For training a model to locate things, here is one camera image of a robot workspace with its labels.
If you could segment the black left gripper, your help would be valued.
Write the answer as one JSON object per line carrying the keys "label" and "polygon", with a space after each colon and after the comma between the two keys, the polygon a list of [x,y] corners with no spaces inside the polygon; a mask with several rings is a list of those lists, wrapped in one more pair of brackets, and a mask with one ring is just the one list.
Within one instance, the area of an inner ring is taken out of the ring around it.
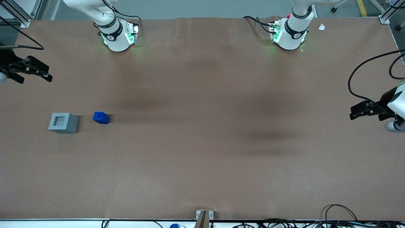
{"label": "black left gripper", "polygon": [[388,107],[388,103],[393,98],[397,87],[392,88],[388,92],[385,92],[380,100],[376,102],[378,105],[374,105],[372,102],[363,100],[362,102],[350,107],[350,120],[355,120],[356,118],[362,116],[371,116],[372,113],[378,114],[379,121],[384,121],[390,118],[396,118],[396,114]]}

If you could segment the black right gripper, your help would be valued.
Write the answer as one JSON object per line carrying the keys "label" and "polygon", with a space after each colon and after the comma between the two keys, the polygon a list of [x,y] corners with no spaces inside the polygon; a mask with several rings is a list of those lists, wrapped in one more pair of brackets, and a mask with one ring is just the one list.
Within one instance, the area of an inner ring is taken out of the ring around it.
{"label": "black right gripper", "polygon": [[9,79],[23,84],[25,78],[19,73],[32,74],[41,77],[47,82],[52,82],[52,75],[49,74],[49,66],[33,56],[21,58],[17,56],[13,49],[1,48],[0,50],[1,72]]}

